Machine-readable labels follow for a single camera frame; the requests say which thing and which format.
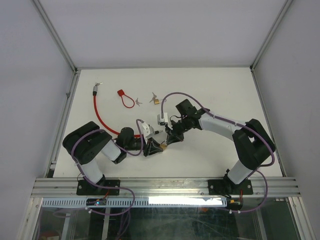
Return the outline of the medium brass padlock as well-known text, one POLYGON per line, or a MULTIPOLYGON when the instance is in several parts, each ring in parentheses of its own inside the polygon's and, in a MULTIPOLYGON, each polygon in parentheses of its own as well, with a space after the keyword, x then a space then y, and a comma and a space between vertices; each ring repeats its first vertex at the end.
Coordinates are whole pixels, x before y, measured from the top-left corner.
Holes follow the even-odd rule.
POLYGON ((160 144, 160 147, 161 147, 161 149, 164 151, 164 150, 167 149, 168 145, 165 144, 165 143, 161 143, 161 144, 160 144))

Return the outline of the small brass long-shackle padlock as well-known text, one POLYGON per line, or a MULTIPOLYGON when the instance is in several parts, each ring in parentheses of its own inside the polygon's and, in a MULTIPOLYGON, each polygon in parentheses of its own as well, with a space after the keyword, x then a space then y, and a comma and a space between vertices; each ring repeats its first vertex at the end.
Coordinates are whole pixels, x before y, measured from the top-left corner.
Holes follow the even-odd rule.
POLYGON ((152 98, 149 101, 149 103, 154 103, 155 105, 159 105, 159 104, 164 103, 166 101, 167 101, 166 99, 158 98, 158 96, 154 92, 152 92, 152 98))

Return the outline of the red thin-cable padlock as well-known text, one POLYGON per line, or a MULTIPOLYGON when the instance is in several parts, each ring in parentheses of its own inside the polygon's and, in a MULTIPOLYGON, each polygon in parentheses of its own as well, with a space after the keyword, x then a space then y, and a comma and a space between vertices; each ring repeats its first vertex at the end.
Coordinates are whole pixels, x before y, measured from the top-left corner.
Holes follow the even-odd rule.
POLYGON ((117 94, 121 98, 121 102, 125 108, 132 109, 135 106, 135 100, 128 96, 123 89, 118 90, 117 94))

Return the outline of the thick red cable lock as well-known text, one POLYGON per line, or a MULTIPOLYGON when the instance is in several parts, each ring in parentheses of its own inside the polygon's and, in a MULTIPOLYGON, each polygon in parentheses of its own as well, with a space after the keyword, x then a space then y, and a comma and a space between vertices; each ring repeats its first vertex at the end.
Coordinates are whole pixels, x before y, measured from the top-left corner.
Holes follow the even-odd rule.
POLYGON ((93 110, 101 127, 117 136, 121 129, 130 127, 134 130, 134 136, 139 135, 136 120, 140 119, 154 128, 155 136, 164 133, 161 126, 153 121, 153 110, 157 107, 150 103, 152 92, 143 90, 142 86, 136 83, 108 83, 107 81, 95 80, 92 89, 93 110), (126 108, 122 104, 117 91, 122 89, 128 96, 138 98, 142 104, 135 104, 133 108, 126 108))

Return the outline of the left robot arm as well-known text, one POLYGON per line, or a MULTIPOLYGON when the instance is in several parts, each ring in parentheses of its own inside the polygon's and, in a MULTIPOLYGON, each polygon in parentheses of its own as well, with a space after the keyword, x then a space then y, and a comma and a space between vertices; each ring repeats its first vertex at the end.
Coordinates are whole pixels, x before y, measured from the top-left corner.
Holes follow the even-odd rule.
POLYGON ((117 184, 107 180, 100 170, 96 160, 98 154, 101 153, 114 164, 119 164, 132 151, 137 151, 145 157, 164 151, 163 145, 153 138, 158 131, 154 131, 145 122, 141 123, 141 127, 142 135, 138 137, 134 136, 132 128, 124 127, 116 139, 113 139, 95 122, 90 121, 64 138, 62 146, 75 158, 75 163, 81 168, 80 173, 83 177, 89 178, 89 181, 83 179, 78 182, 78 195, 115 196, 119 194, 116 189, 105 189, 105 187, 116 187, 117 184))

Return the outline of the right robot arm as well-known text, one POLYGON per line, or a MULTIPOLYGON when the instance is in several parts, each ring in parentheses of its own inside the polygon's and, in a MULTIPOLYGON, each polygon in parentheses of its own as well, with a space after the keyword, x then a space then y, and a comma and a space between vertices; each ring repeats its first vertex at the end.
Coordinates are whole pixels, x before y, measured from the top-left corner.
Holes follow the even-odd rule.
POLYGON ((228 197, 241 189, 242 183, 254 173, 267 158, 275 160, 276 146, 257 119, 236 122, 219 116, 207 108, 196 109, 185 99, 176 109, 180 120, 170 120, 166 112, 158 115, 158 124, 165 127, 168 145, 182 142, 184 134, 191 129, 213 132, 234 143, 238 160, 232 169, 228 169, 219 183, 213 184, 211 191, 228 197))

